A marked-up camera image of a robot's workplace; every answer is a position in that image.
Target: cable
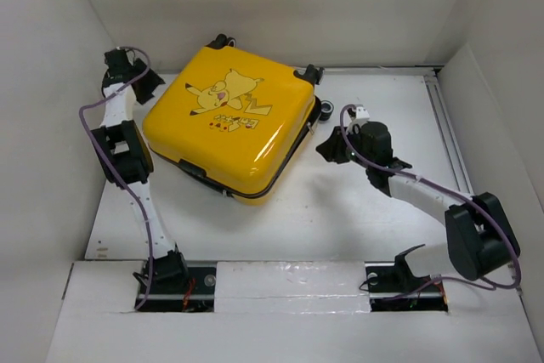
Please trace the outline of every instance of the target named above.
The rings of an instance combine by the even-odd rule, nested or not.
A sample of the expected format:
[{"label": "cable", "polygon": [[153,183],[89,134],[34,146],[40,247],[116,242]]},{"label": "cable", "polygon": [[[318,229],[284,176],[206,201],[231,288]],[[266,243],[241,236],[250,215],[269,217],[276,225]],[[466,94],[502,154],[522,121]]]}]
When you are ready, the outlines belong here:
[{"label": "cable", "polygon": [[125,88],[128,88],[132,86],[135,82],[137,82],[140,78],[143,78],[150,70],[151,62],[149,55],[142,49],[136,48],[136,47],[118,47],[117,49],[120,50],[128,50],[128,51],[138,51],[141,53],[146,61],[147,61],[147,67],[145,68],[144,72],[134,77],[129,82],[124,83],[117,89],[113,94],[109,95],[107,98],[104,98],[100,100],[99,102],[95,102],[94,104],[90,105],[84,105],[79,109],[79,119],[82,122],[83,129],[85,130],[85,133],[91,139],[91,143],[94,146],[94,149],[96,149],[98,155],[100,156],[100,159],[102,159],[102,162],[108,167],[111,174],[113,175],[116,182],[127,191],[127,193],[134,199],[134,202],[138,205],[140,211],[142,212],[142,216],[144,217],[145,222],[145,231],[147,233],[147,242],[148,242],[148,249],[149,249],[149,264],[148,264],[148,277],[147,277],[147,285],[145,286],[145,294],[144,298],[140,301],[138,305],[136,305],[135,309],[140,309],[144,303],[147,302],[148,297],[150,296],[150,289],[151,289],[151,277],[153,276],[153,237],[151,234],[151,227],[150,227],[150,221],[147,216],[147,212],[145,211],[144,203],[138,198],[138,195],[134,193],[134,191],[128,187],[128,184],[125,183],[125,181],[122,179],[121,175],[115,167],[113,166],[113,163],[110,162],[108,159],[108,156],[104,153],[102,148],[100,147],[98,141],[94,137],[93,133],[91,132],[91,129],[89,128],[87,121],[85,121],[85,111],[91,110],[93,108],[96,108],[98,106],[101,106],[108,102],[110,99],[114,99],[122,90]]},{"label": "cable", "polygon": [[346,111],[349,110],[349,109],[356,109],[356,106],[353,105],[353,104],[346,105],[340,111],[340,131],[342,133],[342,137],[343,137],[344,142],[346,143],[348,148],[353,152],[353,154],[357,157],[357,159],[359,159],[361,162],[363,162],[363,164],[366,165],[367,167],[374,167],[375,169],[377,169],[379,171],[382,171],[382,172],[387,172],[387,173],[391,173],[391,174],[398,174],[398,175],[404,176],[404,177],[406,177],[408,179],[418,180],[419,183],[425,184],[426,186],[428,186],[428,187],[430,187],[430,188],[432,188],[434,190],[437,190],[440,193],[444,193],[444,194],[446,194],[448,196],[456,198],[459,201],[463,201],[463,202],[467,203],[470,207],[472,207],[474,210],[476,210],[476,212],[481,214],[485,218],[485,220],[491,225],[491,227],[493,227],[493,229],[496,231],[496,233],[501,237],[501,240],[504,242],[504,244],[505,244],[505,246],[506,246],[506,248],[508,250],[508,254],[510,255],[510,258],[512,259],[513,268],[514,268],[514,271],[515,271],[515,275],[513,277],[513,283],[512,284],[501,284],[501,283],[494,282],[494,281],[492,281],[492,280],[490,280],[488,278],[483,277],[483,278],[481,278],[481,280],[483,282],[485,282],[486,284],[490,285],[490,286],[484,286],[484,285],[476,284],[476,283],[471,282],[471,281],[463,280],[461,278],[456,278],[454,276],[437,276],[437,277],[433,278],[431,281],[425,282],[425,284],[421,285],[420,287],[418,287],[417,289],[415,289],[415,290],[413,290],[411,292],[400,294],[400,295],[397,295],[395,297],[391,297],[391,298],[388,298],[388,299],[392,300],[392,301],[396,300],[396,299],[401,299],[401,298],[409,296],[409,295],[411,295],[413,293],[420,292],[421,290],[425,289],[427,286],[433,285],[433,284],[441,282],[441,281],[446,281],[446,280],[462,282],[463,284],[467,284],[467,285],[470,285],[470,286],[476,286],[477,288],[485,289],[487,291],[495,291],[497,288],[501,288],[501,289],[515,289],[515,288],[517,288],[519,286],[520,282],[521,282],[521,266],[519,265],[518,256],[516,255],[516,252],[513,249],[513,246],[510,243],[510,240],[508,240],[506,234],[504,234],[504,231],[502,231],[499,224],[481,206],[474,203],[472,200],[470,200],[469,198],[465,197],[464,195],[462,195],[461,193],[459,193],[457,191],[450,190],[450,189],[448,189],[448,188],[446,188],[446,187],[444,187],[444,186],[442,186],[440,184],[434,183],[431,180],[428,180],[428,179],[425,179],[425,178],[420,178],[419,176],[417,176],[417,175],[415,175],[413,173],[410,173],[410,172],[406,172],[404,170],[390,169],[388,167],[380,166],[377,163],[371,162],[368,159],[366,159],[364,156],[362,156],[354,148],[354,146],[351,144],[351,142],[349,141],[348,134],[346,133],[346,129],[344,127],[343,117],[344,117],[344,114],[346,113]]}]

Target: white floor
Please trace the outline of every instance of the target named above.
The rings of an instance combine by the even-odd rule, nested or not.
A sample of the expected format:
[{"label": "white floor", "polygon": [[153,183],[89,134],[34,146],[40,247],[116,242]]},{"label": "white floor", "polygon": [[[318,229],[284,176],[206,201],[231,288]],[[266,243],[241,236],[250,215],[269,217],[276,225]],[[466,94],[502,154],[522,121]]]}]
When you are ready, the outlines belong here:
[{"label": "white floor", "polygon": [[[448,314],[368,313],[366,295],[356,291],[362,261],[442,242],[445,232],[370,187],[362,168],[328,164],[315,153],[339,108],[365,104],[389,126],[396,155],[450,187],[455,179],[423,77],[329,72],[317,94],[335,104],[336,115],[318,127],[267,205],[224,199],[156,157],[151,178],[187,259],[290,262],[221,263],[213,314],[135,313],[131,274],[141,262],[113,260],[144,259],[144,238],[126,197],[106,185],[87,259],[110,261],[76,263],[48,363],[540,361],[515,292],[446,283]],[[506,269],[493,278],[510,279]]]}]

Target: suitcase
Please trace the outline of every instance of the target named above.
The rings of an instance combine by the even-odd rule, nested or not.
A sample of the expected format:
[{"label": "suitcase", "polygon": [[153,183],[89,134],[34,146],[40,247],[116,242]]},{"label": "suitcase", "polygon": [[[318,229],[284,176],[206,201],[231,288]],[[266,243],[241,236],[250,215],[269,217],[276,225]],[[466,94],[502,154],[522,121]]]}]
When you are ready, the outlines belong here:
[{"label": "suitcase", "polygon": [[323,69],[304,73],[235,48],[201,49],[144,119],[150,148],[226,196],[260,204],[320,117]]}]

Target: white tabletop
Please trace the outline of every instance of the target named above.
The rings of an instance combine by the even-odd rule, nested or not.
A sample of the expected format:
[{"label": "white tabletop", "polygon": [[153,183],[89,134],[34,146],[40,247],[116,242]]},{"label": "white tabletop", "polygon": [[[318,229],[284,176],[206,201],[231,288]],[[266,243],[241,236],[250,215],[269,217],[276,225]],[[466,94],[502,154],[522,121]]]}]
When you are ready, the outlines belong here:
[{"label": "white tabletop", "polygon": [[[168,83],[173,79],[165,76]],[[438,222],[371,187],[362,167],[327,163],[315,152],[338,124],[342,106],[362,103],[372,120],[389,127],[396,156],[456,188],[424,78],[329,71],[316,94],[330,100],[335,112],[329,122],[318,125],[264,206],[223,198],[152,154],[153,199],[187,259],[386,260],[423,242],[445,240]],[[136,109],[139,125],[157,98]],[[115,185],[106,184],[86,259],[147,257],[145,238],[128,202]]]},{"label": "white tabletop", "polygon": [[[220,263],[211,314],[135,313],[131,274],[141,262],[113,260],[145,259],[144,238],[125,195],[107,184],[86,257],[103,259],[96,249],[106,247],[109,261],[76,263],[48,363],[540,361],[513,291],[446,282],[447,314],[370,313],[356,290],[363,261],[443,242],[444,228],[374,190],[362,168],[324,162],[315,146],[342,105],[363,103],[389,126],[395,155],[419,173],[456,187],[452,166],[423,77],[329,72],[317,94],[335,104],[335,115],[319,125],[266,205],[223,198],[156,156],[150,178],[187,259],[289,263]],[[151,104],[136,112],[138,123]],[[492,278],[510,279],[507,269]]]}]

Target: pikachu sticker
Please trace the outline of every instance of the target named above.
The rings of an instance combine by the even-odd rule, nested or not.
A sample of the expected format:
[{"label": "pikachu sticker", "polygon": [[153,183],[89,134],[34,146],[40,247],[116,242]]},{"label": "pikachu sticker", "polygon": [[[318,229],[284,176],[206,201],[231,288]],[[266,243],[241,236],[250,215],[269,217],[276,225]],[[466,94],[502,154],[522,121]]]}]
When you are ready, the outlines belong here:
[{"label": "pikachu sticker", "polygon": [[224,80],[217,81],[211,87],[202,90],[186,83],[185,89],[196,95],[196,102],[200,106],[192,110],[190,115],[199,115],[226,105],[235,110],[241,110],[243,108],[241,97],[249,101],[244,110],[245,113],[268,115],[272,105],[258,105],[257,100],[251,95],[251,91],[262,81],[264,81],[263,78],[244,77],[238,71],[230,69]]}]

